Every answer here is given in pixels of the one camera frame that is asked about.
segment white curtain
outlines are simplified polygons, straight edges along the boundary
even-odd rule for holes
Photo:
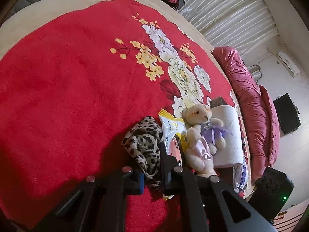
[[[277,26],[264,0],[185,0],[178,12],[215,46],[240,55],[275,35]]]

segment air conditioner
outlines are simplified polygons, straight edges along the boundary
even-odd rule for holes
[[[285,68],[288,70],[292,77],[296,78],[299,76],[299,68],[284,51],[280,51],[278,53],[278,57],[280,58],[282,64],[285,66]]]

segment black speaker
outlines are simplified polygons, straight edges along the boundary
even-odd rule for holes
[[[294,188],[285,173],[271,167],[265,169],[256,186],[248,203],[268,221],[277,216]]]
[[[280,96],[274,102],[279,124],[284,134],[295,131],[300,126],[299,111],[288,94]]]

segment leopard print cloth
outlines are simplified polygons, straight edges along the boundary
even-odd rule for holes
[[[125,135],[122,145],[145,174],[146,183],[156,187],[160,183],[160,151],[162,129],[153,117],[147,116]]]

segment metal screw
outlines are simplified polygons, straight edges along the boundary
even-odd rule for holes
[[[217,175],[212,175],[211,176],[211,181],[214,182],[214,183],[218,183],[220,181],[220,178]]]
[[[183,172],[183,168],[182,167],[174,167],[174,171],[176,173],[182,173]]]
[[[130,172],[132,171],[132,168],[129,167],[129,166],[125,166],[125,167],[122,168],[122,171],[123,171],[124,173],[130,173]]]
[[[89,175],[89,176],[87,176],[86,181],[87,182],[94,182],[95,181],[95,177],[93,175]]]

